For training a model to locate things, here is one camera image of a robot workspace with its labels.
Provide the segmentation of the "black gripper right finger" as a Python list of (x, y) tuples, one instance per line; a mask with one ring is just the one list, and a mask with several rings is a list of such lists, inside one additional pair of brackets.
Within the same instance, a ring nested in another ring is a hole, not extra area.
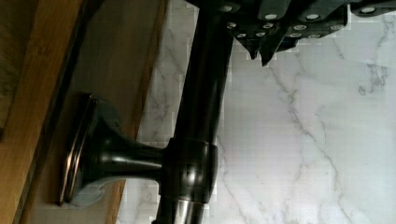
[(370, 18), (394, 10), (395, 0), (261, 0), (259, 19), (275, 26), (260, 43), (262, 65), (302, 38), (322, 38), (343, 29), (349, 12)]

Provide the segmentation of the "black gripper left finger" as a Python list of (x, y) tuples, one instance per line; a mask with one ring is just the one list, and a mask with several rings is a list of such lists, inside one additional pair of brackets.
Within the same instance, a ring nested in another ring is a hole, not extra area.
[(291, 48), (287, 12), (291, 0), (186, 0), (205, 12), (221, 14), (229, 33), (254, 60), (271, 60)]

